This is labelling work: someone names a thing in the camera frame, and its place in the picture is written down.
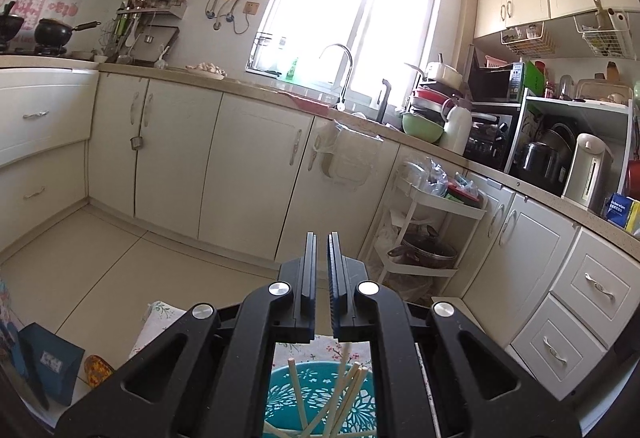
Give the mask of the lone wooden chopstick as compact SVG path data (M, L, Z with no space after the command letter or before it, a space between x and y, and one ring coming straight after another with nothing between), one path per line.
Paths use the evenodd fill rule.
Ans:
M298 367L294 358L288 358L288 372L290 373L291 385L294 389L294 396L296 401L296 408L298 412L298 417L300 421L300 426L302 426L303 435L305 437L309 436L307 434L309 430L309 422L306 414L306 406L303 397L302 387L300 387L299 376L298 376Z

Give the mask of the chrome kitchen faucet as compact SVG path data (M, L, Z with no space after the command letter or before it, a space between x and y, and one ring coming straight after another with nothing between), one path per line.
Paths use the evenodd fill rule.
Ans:
M354 71L355 66L354 56L352 55L352 50L349 49L348 46L345 46L344 43L340 42L334 42L322 46L321 56L323 56L323 53L326 52L326 50L332 48L341 49L343 52L342 56L346 57L346 62L341 62L340 65L338 65L333 81L329 81L327 79L321 80L320 86L322 86L323 89L337 92L336 102L334 103L333 108L340 112L345 112L346 95L349 91L350 83L352 82L352 72Z

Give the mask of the cream lower kitchen cabinets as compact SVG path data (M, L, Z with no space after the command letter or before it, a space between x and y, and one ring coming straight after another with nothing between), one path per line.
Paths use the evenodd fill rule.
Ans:
M383 146L361 187L312 150L337 121ZM1 319L127 359L150 302L227 306L296 258L308 232L376 270L399 165L431 158L488 195L458 272L424 293L464 302L558 395L639 336L639 245L504 173L288 96L144 68L1 68Z

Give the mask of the wooden chopstick bundle piece two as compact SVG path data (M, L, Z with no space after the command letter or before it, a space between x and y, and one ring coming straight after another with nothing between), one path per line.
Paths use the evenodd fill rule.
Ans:
M311 422L303 428L300 436L310 437L312 431L325 418L322 436L337 437L366 376L367 369L359 362L355 362L347 373L338 375L331 397Z

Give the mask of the teal perforated plastic basket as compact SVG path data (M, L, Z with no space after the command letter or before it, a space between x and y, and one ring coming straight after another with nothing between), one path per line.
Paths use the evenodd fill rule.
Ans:
M297 363L300 387L306 406L308 422L329 400L335 386L337 362ZM324 418L312 431L311 437L322 437ZM287 366L271 373L265 410L266 437L300 437L302 426L298 417L294 389ZM337 437L374 437L376 435L376 405L373 376L368 373L359 395L347 415Z

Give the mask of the pot with lid on cart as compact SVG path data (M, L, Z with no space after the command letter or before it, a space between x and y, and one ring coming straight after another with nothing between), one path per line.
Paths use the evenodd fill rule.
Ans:
M449 269L456 263L458 252L438 235L407 232L401 243L387 252L387 256L393 262L405 265Z

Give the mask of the green bowl on counter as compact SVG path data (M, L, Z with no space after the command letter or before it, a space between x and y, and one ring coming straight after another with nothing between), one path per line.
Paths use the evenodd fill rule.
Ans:
M406 135L411 135L427 143L437 143L444 133L440 124L413 113L402 115L401 124Z

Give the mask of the white thermos jug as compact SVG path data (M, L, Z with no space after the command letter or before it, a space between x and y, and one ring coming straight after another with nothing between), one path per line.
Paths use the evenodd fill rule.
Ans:
M472 128L471 112L466 107L459 105L453 98L448 98L442 104L440 116L445 124L442 127L442 136L438 141L439 146L452 153L462 155Z

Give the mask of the yellow patterned slipper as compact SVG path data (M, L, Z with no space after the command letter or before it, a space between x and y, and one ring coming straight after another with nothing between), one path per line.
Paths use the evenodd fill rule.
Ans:
M87 384L91 388L96 388L114 374L114 368L103 358L96 354L90 354L90 356L85 358L84 372Z

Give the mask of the black microwave oven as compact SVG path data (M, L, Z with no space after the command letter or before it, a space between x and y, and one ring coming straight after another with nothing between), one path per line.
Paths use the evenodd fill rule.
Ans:
M474 102L520 103L524 86L524 62L498 68L480 66L477 49L470 58L468 86Z

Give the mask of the white electric water boiler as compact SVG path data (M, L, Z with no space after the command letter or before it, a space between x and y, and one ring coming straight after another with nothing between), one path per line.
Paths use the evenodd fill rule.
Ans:
M612 162L613 154L603 140L589 133L578 135L562 198L598 213L604 203Z

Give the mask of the white counter shelf rack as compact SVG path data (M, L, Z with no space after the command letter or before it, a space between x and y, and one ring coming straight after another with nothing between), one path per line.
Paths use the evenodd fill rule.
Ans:
M625 104L585 98L563 101L543 98L527 91L521 101L518 124L506 160L506 172L521 179L518 176L518 164L526 145L544 142L558 151L566 161L565 187L578 135L595 135L606 143L613 154L604 203L598 215L612 194L622 193L624 190L628 163L636 148L636 119L633 101Z

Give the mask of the black wok pan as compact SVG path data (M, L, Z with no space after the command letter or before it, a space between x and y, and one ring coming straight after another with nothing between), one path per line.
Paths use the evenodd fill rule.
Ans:
M82 23L78 26L70 26L59 20L42 18L38 22L34 32L35 42L39 44L39 46L46 46L47 48L63 48L63 46L66 46L66 43L70 41L74 32L97 28L100 25L101 23L97 20Z

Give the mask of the black kettle pot on stove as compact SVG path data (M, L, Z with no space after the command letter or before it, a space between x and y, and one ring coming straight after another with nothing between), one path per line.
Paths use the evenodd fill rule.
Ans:
M6 52L6 50L9 49L10 41L18 34L24 23L23 17L12 14L12 8L14 8L14 5L14 1L6 3L0 15L1 52Z

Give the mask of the wall spice rack with utensils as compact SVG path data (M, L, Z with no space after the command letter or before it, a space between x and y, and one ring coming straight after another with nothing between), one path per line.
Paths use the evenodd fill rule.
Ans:
M102 27L101 53L108 63L163 68L186 14L186 0L122 0Z

